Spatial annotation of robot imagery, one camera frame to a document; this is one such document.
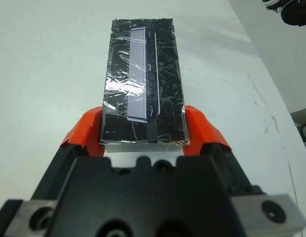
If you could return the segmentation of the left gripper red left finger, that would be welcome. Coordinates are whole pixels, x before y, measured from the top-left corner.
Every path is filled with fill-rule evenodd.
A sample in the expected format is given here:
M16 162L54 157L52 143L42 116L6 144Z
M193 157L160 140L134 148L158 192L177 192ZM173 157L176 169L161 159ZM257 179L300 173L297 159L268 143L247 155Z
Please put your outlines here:
M101 157L99 144L102 107L85 112L67 133L31 199L56 200L77 157Z

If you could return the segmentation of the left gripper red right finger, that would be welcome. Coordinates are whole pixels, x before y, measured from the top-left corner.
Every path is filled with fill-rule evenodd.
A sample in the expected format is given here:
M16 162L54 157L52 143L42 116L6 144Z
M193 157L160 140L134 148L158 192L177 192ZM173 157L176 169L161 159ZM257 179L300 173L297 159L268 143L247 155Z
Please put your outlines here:
M197 108L185 106L184 110L189 135L184 155L212 158L215 173L231 196L263 195L259 186L250 183L220 131Z

